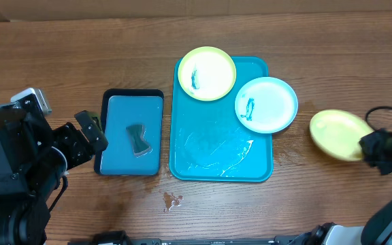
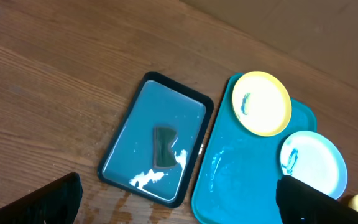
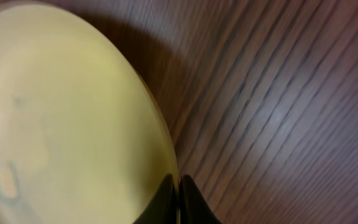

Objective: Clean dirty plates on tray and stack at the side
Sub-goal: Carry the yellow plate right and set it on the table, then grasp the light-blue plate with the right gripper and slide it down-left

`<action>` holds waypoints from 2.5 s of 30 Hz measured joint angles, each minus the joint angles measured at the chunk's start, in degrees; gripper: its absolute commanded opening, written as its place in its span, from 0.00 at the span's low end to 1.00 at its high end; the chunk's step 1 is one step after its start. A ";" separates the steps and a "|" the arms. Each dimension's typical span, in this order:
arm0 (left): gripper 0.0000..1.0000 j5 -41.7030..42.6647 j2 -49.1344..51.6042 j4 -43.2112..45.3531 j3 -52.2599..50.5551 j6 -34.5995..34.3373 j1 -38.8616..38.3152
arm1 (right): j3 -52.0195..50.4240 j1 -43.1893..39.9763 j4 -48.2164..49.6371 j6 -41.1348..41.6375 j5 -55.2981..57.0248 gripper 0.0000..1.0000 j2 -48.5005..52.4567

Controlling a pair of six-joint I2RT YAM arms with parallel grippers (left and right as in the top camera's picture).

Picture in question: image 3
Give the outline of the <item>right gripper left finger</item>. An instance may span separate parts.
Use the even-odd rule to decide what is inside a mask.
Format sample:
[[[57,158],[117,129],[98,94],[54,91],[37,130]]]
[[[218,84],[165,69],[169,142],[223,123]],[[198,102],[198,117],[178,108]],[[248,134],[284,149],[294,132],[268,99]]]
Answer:
[[[173,176],[167,174],[134,224],[176,224],[177,195]]]

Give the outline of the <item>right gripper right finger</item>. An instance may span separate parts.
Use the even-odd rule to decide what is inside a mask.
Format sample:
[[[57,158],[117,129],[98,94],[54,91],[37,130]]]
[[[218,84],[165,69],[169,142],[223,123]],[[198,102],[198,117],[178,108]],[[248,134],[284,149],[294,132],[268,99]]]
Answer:
[[[179,193],[181,224],[221,224],[190,175],[183,175]]]

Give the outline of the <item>yellow-green plate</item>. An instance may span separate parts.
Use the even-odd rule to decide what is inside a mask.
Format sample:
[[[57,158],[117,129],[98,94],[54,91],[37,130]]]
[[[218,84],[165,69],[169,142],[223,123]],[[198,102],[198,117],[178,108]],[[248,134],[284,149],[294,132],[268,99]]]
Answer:
[[[0,223],[134,223],[177,174],[155,100],[100,31],[0,5]]]

